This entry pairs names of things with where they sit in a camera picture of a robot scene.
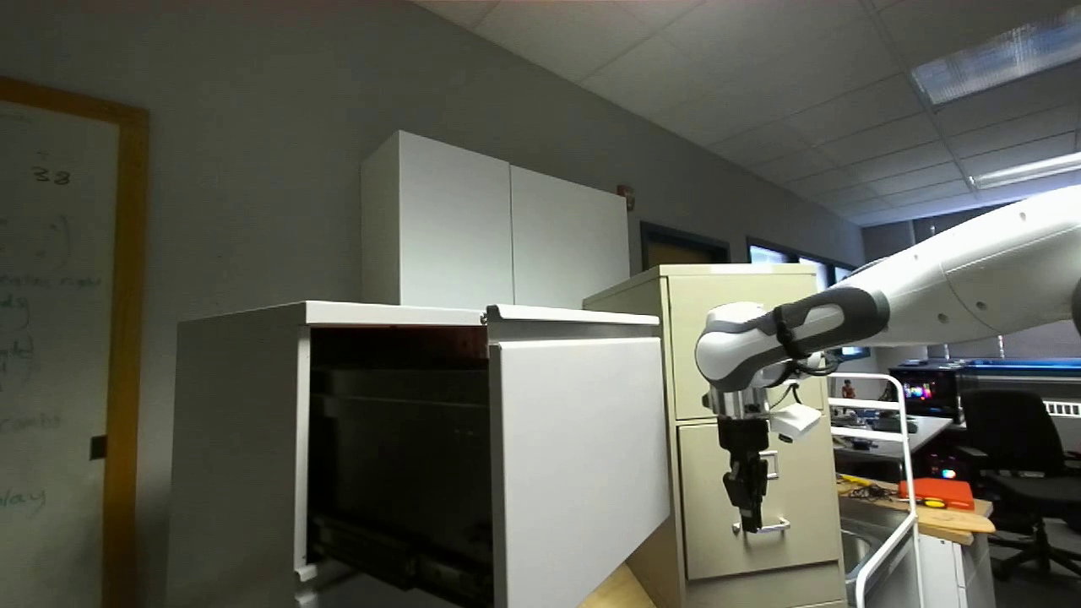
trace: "ceiling light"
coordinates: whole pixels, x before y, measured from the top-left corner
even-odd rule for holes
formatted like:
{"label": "ceiling light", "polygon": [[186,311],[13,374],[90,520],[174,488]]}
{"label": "ceiling light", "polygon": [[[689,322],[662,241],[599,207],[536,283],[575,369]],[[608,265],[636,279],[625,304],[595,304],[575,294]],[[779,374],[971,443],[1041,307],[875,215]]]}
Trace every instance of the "ceiling light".
{"label": "ceiling light", "polygon": [[1081,8],[1047,24],[1027,24],[990,36],[978,48],[965,48],[912,69],[916,89],[947,105],[1068,60],[1081,59]]}
{"label": "ceiling light", "polygon": [[1031,178],[1047,178],[1047,176],[1059,176],[1059,172],[1081,172],[1081,151],[1049,157],[1049,160],[1041,160],[1041,161],[968,176],[968,185],[971,188],[1000,188],[1000,185],[1009,185],[1009,181],[1031,181]]}

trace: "wall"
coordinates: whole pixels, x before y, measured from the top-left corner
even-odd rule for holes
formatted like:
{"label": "wall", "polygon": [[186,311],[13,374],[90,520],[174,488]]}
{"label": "wall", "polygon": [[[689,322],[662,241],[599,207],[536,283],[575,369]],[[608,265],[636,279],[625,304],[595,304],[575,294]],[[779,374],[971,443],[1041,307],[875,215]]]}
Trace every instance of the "wall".
{"label": "wall", "polygon": [[354,297],[360,157],[395,130],[633,181],[636,213],[671,231],[859,265],[854,225],[399,0],[0,0],[0,73],[153,113],[145,606],[163,606],[174,322]]}

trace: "whiteboard frame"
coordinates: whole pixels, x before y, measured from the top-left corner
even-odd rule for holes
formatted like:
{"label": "whiteboard frame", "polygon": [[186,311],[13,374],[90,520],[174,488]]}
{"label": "whiteboard frame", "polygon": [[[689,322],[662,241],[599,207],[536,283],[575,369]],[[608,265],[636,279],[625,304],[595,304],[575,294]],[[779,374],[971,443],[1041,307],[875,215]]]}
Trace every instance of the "whiteboard frame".
{"label": "whiteboard frame", "polygon": [[149,113],[11,79],[0,79],[0,100],[100,121],[117,133],[112,338],[104,356],[107,459],[100,493],[100,608],[128,608],[138,587],[133,577]]}

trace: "orange object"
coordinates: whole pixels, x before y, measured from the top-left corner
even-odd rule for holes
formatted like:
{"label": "orange object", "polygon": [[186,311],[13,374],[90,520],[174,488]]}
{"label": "orange object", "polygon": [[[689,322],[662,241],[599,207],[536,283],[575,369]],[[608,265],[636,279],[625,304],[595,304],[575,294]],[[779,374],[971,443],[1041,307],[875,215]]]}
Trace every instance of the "orange object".
{"label": "orange object", "polygon": [[971,488],[965,481],[916,476],[912,489],[923,506],[971,511]]}

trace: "upper cabinet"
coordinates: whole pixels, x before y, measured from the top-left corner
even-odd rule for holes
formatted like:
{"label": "upper cabinet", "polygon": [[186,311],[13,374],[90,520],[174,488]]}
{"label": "upper cabinet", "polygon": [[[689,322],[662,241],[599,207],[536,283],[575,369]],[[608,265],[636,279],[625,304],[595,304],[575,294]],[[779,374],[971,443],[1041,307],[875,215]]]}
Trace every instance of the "upper cabinet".
{"label": "upper cabinet", "polygon": [[375,150],[360,178],[369,302],[581,307],[628,279],[622,197],[407,133]]}

